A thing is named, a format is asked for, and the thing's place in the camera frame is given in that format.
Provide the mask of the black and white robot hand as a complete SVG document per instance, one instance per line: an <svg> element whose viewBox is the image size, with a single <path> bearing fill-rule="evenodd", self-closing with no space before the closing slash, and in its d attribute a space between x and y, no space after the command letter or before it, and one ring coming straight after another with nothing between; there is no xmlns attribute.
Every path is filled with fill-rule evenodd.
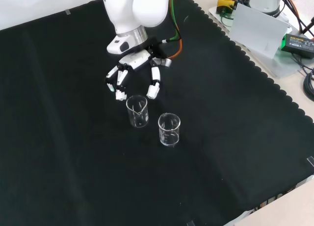
<svg viewBox="0 0 314 226"><path fill-rule="evenodd" d="M144 49L123 56L117 65L107 73L105 83L109 90L115 93L116 100L123 101L127 99L126 85L128 77L146 65L151 68L151 84L148 87L146 96L152 100L158 96L161 86L159 66L169 68L172 63L172 60L160 48L160 45L166 42L166 40L163 40L158 43L153 38L152 43Z"/></svg>

